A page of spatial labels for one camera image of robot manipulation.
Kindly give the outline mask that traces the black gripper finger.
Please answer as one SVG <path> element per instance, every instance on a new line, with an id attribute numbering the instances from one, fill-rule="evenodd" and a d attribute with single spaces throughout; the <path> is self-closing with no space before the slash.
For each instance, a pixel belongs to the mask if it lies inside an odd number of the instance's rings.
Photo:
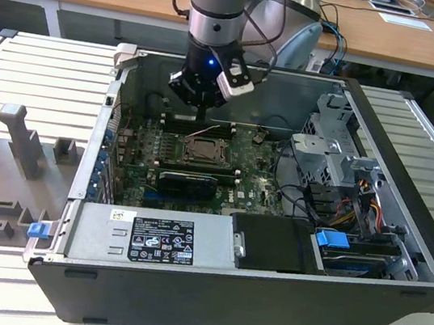
<path id="1" fill-rule="evenodd" d="M 196 74 L 180 70 L 171 74 L 168 86 L 187 106 L 196 109 L 196 120 L 200 119 L 200 107 L 203 100 L 202 82 Z"/>
<path id="2" fill-rule="evenodd" d="M 215 83 L 209 84 L 203 91 L 199 120 L 205 120 L 206 112 L 210 108 L 217 108 L 225 103 L 225 98 L 223 97 L 218 85 Z"/>

